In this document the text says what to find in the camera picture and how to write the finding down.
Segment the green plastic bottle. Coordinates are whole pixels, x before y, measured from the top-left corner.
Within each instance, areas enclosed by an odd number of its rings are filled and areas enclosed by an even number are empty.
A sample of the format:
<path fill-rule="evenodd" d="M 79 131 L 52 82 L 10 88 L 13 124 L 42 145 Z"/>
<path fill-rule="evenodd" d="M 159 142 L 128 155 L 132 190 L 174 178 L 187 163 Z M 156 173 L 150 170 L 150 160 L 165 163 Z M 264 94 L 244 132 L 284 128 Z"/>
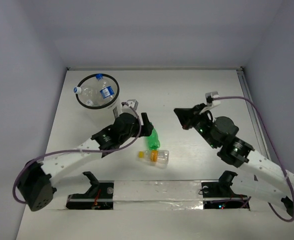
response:
<path fill-rule="evenodd" d="M 151 131 L 150 136 L 144 137 L 146 147 L 151 150 L 158 150 L 161 147 L 158 133 L 155 128 Z"/>

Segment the blue label blue cap bottle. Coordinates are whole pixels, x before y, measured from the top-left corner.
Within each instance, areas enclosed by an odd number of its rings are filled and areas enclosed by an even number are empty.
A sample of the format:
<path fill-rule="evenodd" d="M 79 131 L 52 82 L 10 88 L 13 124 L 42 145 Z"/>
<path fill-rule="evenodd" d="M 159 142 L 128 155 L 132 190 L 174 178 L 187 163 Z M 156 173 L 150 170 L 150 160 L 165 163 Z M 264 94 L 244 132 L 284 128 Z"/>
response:
<path fill-rule="evenodd" d="M 96 76 L 98 92 L 100 98 L 105 102 L 109 103 L 113 100 L 115 92 L 111 86 L 111 82 L 103 76 L 102 73 L 97 74 Z"/>

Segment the clear bottle white cap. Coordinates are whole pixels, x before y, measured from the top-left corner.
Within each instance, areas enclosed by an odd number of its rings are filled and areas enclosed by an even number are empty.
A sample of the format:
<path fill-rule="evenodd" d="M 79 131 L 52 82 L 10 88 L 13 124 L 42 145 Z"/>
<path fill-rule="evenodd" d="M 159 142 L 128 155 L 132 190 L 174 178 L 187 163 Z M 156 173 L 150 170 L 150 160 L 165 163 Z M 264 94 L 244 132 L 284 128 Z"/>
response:
<path fill-rule="evenodd" d="M 112 96 L 101 98 L 101 97 L 85 97 L 84 104 L 87 107 L 106 107 L 113 100 Z"/>

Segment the clear bottle no label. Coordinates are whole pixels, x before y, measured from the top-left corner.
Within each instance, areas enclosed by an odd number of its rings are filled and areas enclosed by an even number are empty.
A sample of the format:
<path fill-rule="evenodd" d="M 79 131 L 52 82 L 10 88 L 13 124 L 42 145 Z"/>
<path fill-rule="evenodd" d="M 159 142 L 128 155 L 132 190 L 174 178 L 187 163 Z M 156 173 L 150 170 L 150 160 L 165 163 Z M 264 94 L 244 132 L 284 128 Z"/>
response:
<path fill-rule="evenodd" d="M 76 86 L 73 88 L 73 92 L 78 96 L 78 98 L 83 104 L 85 104 L 85 97 L 98 98 L 96 89 L 88 85 Z"/>

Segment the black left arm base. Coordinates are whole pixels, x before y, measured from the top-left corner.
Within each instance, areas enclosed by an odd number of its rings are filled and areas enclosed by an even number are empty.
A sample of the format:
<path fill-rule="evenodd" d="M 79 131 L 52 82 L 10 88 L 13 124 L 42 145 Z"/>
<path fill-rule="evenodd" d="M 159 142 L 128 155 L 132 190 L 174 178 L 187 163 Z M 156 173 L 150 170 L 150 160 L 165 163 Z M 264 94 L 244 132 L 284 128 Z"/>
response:
<path fill-rule="evenodd" d="M 68 210 L 113 210 L 114 181 L 99 181 L 90 171 L 82 173 L 90 183 L 85 193 L 68 196 L 65 207 Z"/>

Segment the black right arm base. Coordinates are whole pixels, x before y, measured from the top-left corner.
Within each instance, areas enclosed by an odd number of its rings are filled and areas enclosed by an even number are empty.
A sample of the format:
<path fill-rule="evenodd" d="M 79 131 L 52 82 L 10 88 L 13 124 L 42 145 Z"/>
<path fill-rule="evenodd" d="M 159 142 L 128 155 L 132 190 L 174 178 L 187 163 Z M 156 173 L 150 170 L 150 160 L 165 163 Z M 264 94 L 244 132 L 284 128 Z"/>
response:
<path fill-rule="evenodd" d="M 247 209 L 250 210 L 250 197 L 236 194 L 232 191 L 233 180 L 238 174 L 226 170 L 216 181 L 206 181 L 201 183 L 198 194 L 204 198 L 204 209 L 224 210 L 224 209 Z"/>

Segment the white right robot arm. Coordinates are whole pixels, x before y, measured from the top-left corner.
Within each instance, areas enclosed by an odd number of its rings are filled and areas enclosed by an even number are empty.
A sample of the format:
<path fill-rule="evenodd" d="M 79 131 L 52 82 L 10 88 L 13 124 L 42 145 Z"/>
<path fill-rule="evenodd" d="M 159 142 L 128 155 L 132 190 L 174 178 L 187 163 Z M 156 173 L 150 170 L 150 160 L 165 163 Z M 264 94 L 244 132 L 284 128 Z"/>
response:
<path fill-rule="evenodd" d="M 192 108 L 175 108 L 174 113 L 184 130 L 195 129 L 213 149 L 218 149 L 217 156 L 223 162 L 258 178 L 233 180 L 236 174 L 230 173 L 229 179 L 217 183 L 222 196 L 240 191 L 274 204 L 294 218 L 294 173 L 282 169 L 238 138 L 239 128 L 234 122 L 226 116 L 214 118 L 204 103 Z"/>

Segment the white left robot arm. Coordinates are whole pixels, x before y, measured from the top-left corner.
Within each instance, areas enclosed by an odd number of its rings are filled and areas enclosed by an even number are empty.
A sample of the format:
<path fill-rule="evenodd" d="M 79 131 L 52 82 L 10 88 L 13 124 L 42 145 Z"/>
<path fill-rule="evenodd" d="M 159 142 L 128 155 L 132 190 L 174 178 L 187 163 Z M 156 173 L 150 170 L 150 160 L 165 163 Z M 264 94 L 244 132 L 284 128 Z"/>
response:
<path fill-rule="evenodd" d="M 28 161 L 16 177 L 12 196 L 32 212 L 46 207 L 57 196 L 57 183 L 89 162 L 92 154 L 103 158 L 129 147 L 127 140 L 149 137 L 154 127 L 147 113 L 122 113 L 74 149 L 46 153 Z"/>

